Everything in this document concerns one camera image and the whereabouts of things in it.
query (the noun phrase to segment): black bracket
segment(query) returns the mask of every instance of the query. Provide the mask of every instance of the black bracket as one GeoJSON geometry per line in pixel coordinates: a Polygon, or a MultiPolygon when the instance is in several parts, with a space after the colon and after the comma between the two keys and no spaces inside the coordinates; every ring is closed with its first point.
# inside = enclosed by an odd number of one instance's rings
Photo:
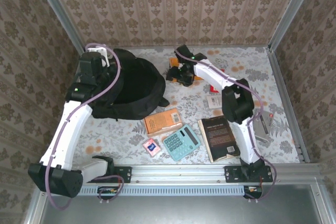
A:
{"type": "MultiPolygon", "coordinates": [[[[238,83],[249,87],[247,80],[237,80],[238,83]]],[[[222,111],[229,122],[242,124],[242,121],[253,116],[254,103],[249,91],[232,84],[222,90],[222,111]]]]}
{"type": "Polygon", "coordinates": [[[260,177],[262,182],[273,182],[271,168],[268,165],[252,172],[249,178],[244,175],[241,165],[225,166],[224,171],[227,183],[259,183],[260,177]]]}
{"type": "MultiPolygon", "coordinates": [[[[125,181],[125,184],[128,184],[131,182],[132,178],[132,167],[131,166],[115,166],[113,174],[109,175],[119,175],[122,177],[125,181]]],[[[92,180],[89,183],[95,183],[95,184],[102,184],[102,183],[118,183],[117,178],[107,178],[107,179],[100,179],[100,180],[92,180]]]]}

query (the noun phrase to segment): calculator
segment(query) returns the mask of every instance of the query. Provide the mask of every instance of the calculator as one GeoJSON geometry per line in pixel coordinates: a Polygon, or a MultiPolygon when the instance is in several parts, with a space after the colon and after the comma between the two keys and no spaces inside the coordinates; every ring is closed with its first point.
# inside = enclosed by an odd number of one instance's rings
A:
{"type": "Polygon", "coordinates": [[[190,152],[196,150],[201,145],[201,142],[190,126],[185,125],[163,140],[163,144],[173,160],[179,161],[190,152]]]}

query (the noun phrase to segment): patterned wallpaper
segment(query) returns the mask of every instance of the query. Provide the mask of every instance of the patterned wallpaper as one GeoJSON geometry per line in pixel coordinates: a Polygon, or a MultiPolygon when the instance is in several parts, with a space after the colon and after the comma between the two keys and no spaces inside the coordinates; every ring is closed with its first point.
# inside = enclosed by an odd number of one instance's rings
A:
{"type": "Polygon", "coordinates": [[[61,0],[82,43],[267,44],[290,0],[61,0]]]}
{"type": "Polygon", "coordinates": [[[27,175],[58,124],[77,53],[46,0],[0,0],[0,223],[20,223],[27,175]]]}
{"type": "Polygon", "coordinates": [[[304,0],[276,54],[310,158],[336,202],[336,0],[304,0]]]}

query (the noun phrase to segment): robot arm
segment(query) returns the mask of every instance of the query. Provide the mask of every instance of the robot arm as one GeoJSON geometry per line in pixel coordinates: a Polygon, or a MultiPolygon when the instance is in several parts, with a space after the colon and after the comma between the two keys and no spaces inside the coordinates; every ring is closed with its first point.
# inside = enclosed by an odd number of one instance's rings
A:
{"type": "MultiPolygon", "coordinates": [[[[104,48],[90,48],[79,60],[80,72],[77,80],[68,89],[64,110],[54,138],[38,164],[30,164],[28,174],[41,191],[46,191],[45,173],[56,139],[69,114],[79,105],[98,94],[113,80],[115,68],[110,66],[104,48]]],[[[67,122],[53,155],[50,166],[49,187],[53,194],[75,197],[83,183],[103,175],[110,175],[113,162],[109,158],[96,156],[80,166],[72,160],[80,133],[92,113],[91,104],[78,109],[67,122]]]]}
{"type": "MultiPolygon", "coordinates": [[[[203,59],[201,60],[202,62],[206,63],[207,65],[212,65],[212,63],[208,59],[203,59]]],[[[225,90],[226,88],[229,88],[232,86],[232,82],[229,82],[225,80],[222,76],[220,76],[217,72],[215,72],[212,68],[207,67],[202,64],[195,64],[194,65],[194,73],[196,76],[201,77],[205,81],[207,81],[209,84],[214,86],[216,90],[225,90]]],[[[222,102],[223,106],[230,106],[228,104],[228,101],[225,101],[223,99],[222,102]]],[[[241,124],[237,122],[233,122],[233,132],[236,136],[236,142],[240,150],[240,159],[245,162],[246,164],[251,164],[255,163],[259,160],[259,157],[256,155],[256,153],[253,150],[250,137],[248,134],[248,129],[247,129],[247,122],[251,119],[251,117],[246,117],[245,119],[242,120],[241,124]]],[[[253,134],[253,141],[256,144],[256,138],[255,135],[253,134]]]]}
{"type": "Polygon", "coordinates": [[[175,54],[182,67],[171,68],[167,79],[176,78],[184,86],[190,86],[194,76],[198,76],[222,91],[222,111],[225,118],[232,123],[232,130],[240,149],[242,175],[246,181],[259,178],[260,172],[266,166],[257,154],[259,152],[253,125],[248,124],[253,116],[254,102],[251,93],[241,87],[249,87],[247,80],[236,80],[222,73],[203,54],[193,55],[186,45],[178,47],[175,54]]]}

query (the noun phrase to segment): orange object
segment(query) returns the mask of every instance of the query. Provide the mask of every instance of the orange object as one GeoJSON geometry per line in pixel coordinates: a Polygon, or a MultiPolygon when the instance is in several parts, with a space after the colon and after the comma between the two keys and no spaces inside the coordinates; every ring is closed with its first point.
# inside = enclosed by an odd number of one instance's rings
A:
{"type": "MultiPolygon", "coordinates": [[[[180,63],[177,58],[169,58],[169,65],[170,67],[179,67],[180,63]]],[[[202,81],[203,79],[201,77],[195,76],[194,81],[202,81]]]]}
{"type": "Polygon", "coordinates": [[[171,109],[149,115],[144,119],[147,135],[153,137],[170,131],[176,131],[183,126],[177,109],[171,109]]]}

